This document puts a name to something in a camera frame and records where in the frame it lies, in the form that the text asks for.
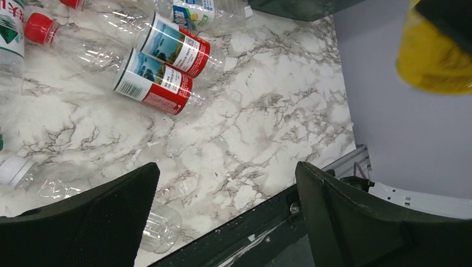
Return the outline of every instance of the gray wall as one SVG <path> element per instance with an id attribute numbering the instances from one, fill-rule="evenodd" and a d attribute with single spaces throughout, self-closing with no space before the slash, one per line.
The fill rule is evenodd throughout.
<path id="1" fill-rule="evenodd" d="M 472 96 L 403 83 L 395 59 L 409 0 L 367 0 L 335 14 L 347 97 L 372 178 L 405 190 L 472 198 Z"/>

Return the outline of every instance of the clear plastic bottle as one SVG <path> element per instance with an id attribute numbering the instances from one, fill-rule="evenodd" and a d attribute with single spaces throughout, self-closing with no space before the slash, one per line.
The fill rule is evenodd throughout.
<path id="1" fill-rule="evenodd" d="M 100 178 L 68 162 L 38 166 L 34 161 L 12 155 L 0 165 L 0 184 L 24 189 L 29 199 L 35 201 L 35 207 L 91 189 L 90 179 Z M 154 201 L 142 232 L 141 248 L 154 253 L 167 252 L 179 237 L 181 225 L 182 217 L 176 210 Z"/>
<path id="2" fill-rule="evenodd" d="M 226 34 L 244 27 L 242 0 L 136 0 L 191 31 Z"/>
<path id="3" fill-rule="evenodd" d="M 22 0 L 0 1 L 0 128 L 7 120 L 7 106 L 23 88 L 23 8 Z"/>
<path id="4" fill-rule="evenodd" d="M 152 8 L 138 7 L 132 2 L 106 0 L 61 2 L 80 11 L 86 9 L 88 17 L 103 32 L 169 63 L 191 78 L 212 81 L 223 73 L 223 51 L 162 18 Z"/>
<path id="5" fill-rule="evenodd" d="M 0 184 L 24 189 L 35 200 L 39 197 L 39 206 L 49 205 L 90 189 L 89 180 L 94 176 L 72 163 L 38 166 L 34 161 L 15 155 L 0 165 Z"/>
<path id="6" fill-rule="evenodd" d="M 25 36 L 49 46 L 87 80 L 172 115 L 198 117 L 208 105 L 208 90 L 166 63 L 91 29 L 60 26 L 33 13 Z"/>

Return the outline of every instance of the green diamond logo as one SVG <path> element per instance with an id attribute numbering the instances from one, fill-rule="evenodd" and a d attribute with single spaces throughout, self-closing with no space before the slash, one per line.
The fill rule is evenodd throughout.
<path id="1" fill-rule="evenodd" d="M 0 36 L 5 43 L 11 43 L 19 34 L 18 27 L 14 20 L 7 15 L 0 15 Z"/>

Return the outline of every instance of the white marble table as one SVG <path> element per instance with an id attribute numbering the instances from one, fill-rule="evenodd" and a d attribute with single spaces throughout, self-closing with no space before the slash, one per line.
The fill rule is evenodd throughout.
<path id="1" fill-rule="evenodd" d="M 93 27 L 57 0 L 30 0 L 32 12 Z M 12 105 L 20 110 L 10 111 L 0 160 L 72 161 L 100 172 L 92 186 L 157 162 L 158 198 L 183 217 L 172 252 L 293 185 L 297 161 L 325 166 L 355 149 L 331 18 L 296 23 L 255 12 L 246 30 L 207 39 L 227 54 L 226 72 L 196 121 L 89 84 L 28 42 L 24 92 Z M 0 203 L 10 196 L 0 193 Z M 162 256 L 140 250 L 136 266 Z"/>

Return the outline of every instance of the bottle label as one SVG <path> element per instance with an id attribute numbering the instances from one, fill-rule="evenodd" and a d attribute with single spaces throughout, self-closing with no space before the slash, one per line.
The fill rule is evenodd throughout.
<path id="1" fill-rule="evenodd" d="M 139 45 L 141 51 L 182 70 L 191 78 L 201 73 L 208 60 L 210 44 L 177 24 L 154 13 L 153 25 Z"/>
<path id="2" fill-rule="evenodd" d="M 215 18 L 213 0 L 174 0 L 173 20 L 191 30 L 203 30 Z"/>
<path id="3" fill-rule="evenodd" d="M 132 49 L 113 91 L 177 115 L 185 107 L 191 89 L 191 78 Z"/>
<path id="4" fill-rule="evenodd" d="M 23 21 L 23 0 L 0 0 L 0 49 L 23 57 Z"/>

